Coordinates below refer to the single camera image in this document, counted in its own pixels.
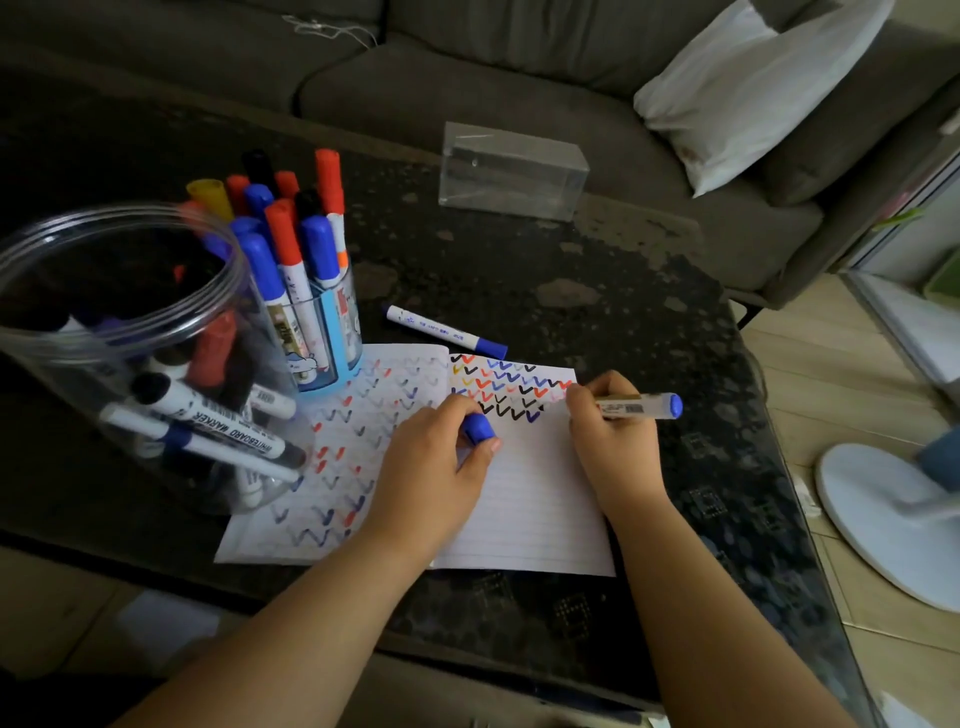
plastic jar rim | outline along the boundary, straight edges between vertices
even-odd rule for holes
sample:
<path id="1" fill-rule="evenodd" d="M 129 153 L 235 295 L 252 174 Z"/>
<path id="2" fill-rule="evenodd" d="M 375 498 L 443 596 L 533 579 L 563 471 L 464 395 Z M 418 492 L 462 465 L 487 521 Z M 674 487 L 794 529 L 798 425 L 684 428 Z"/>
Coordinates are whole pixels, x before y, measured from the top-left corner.
<path id="1" fill-rule="evenodd" d="M 91 349 L 88 331 L 41 332 L 0 326 L 0 350 L 17 357 L 62 364 L 99 360 L 97 352 L 102 352 L 103 344 L 108 344 L 110 354 L 119 358 L 150 351 L 200 330 L 220 314 L 250 278 L 250 266 L 236 236 L 219 218 L 190 207 L 132 203 L 86 207 L 55 215 L 0 240 L 0 291 L 43 258 L 55 255 L 66 246 L 105 232 L 148 228 L 203 228 L 226 240 L 232 254 L 216 276 L 189 296 L 145 316 L 129 319 L 122 326 L 98 332 L 100 347 Z"/>

notebook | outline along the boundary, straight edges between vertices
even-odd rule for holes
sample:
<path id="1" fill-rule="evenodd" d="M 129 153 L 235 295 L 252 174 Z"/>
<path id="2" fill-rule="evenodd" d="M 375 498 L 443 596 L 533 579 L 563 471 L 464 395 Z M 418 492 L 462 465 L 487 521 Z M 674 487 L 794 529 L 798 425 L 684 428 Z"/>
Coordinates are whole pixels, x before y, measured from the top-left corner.
<path id="1" fill-rule="evenodd" d="M 396 428 L 450 392 L 479 402 L 503 447 L 467 524 L 434 569 L 613 576 L 607 529 L 570 442 L 571 369 L 450 354 L 426 344 L 369 344 L 336 395 L 301 396 L 316 457 L 301 483 L 230 519 L 215 561 L 309 564 L 363 525 Z"/>

black marble table top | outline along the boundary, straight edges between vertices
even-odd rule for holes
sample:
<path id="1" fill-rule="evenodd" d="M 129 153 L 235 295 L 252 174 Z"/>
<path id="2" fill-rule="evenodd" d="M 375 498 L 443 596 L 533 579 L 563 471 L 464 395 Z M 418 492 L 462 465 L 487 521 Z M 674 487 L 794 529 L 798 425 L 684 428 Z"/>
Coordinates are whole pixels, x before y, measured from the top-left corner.
<path id="1" fill-rule="evenodd" d="M 335 146 L 365 341 L 414 341 L 384 324 L 390 301 L 506 342 L 513 359 L 574 367 L 581 381 L 615 368 L 646 391 L 680 393 L 683 417 L 660 427 L 670 496 L 818 677 L 874 724 L 743 343 L 682 221 L 590 197 L 574 224 L 441 208 L 437 166 L 384 158 L 375 140 L 4 77 L 23 104 L 14 93 L 0 109 L 0 232 L 77 206 L 180 200 L 186 182 L 238 171 L 254 147 L 306 182 L 313 149 Z M 36 92 L 45 83 L 62 104 Z M 3 373 L 5 543 L 245 611 L 301 573 L 214 565 L 225 520 L 184 510 L 41 385 L 8 362 Z M 430 572 L 380 646 L 628 705 L 659 701 L 622 576 Z"/>

forearm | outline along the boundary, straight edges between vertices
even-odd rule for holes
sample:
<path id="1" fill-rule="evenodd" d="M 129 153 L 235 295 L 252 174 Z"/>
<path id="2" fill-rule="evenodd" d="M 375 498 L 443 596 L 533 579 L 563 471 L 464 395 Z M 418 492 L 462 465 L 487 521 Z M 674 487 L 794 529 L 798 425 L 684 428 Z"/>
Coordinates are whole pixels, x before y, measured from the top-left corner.
<path id="1" fill-rule="evenodd" d="M 419 575 L 409 558 L 361 533 L 116 726 L 332 728 Z"/>
<path id="2" fill-rule="evenodd" d="M 854 728 L 666 498 L 614 527 L 672 725 Z"/>

left hand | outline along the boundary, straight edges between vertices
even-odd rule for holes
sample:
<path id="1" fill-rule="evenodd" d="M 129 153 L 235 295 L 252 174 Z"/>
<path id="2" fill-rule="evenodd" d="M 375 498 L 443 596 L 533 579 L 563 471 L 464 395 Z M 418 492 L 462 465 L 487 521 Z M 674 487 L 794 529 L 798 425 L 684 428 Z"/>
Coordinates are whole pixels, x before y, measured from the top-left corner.
<path id="1" fill-rule="evenodd" d="M 383 458 L 360 533 L 386 540 L 421 570 L 467 522 L 501 446 L 499 438 L 485 440 L 457 470 L 457 435 L 473 412 L 482 412 L 480 405 L 462 395 L 424 407 L 396 429 Z"/>

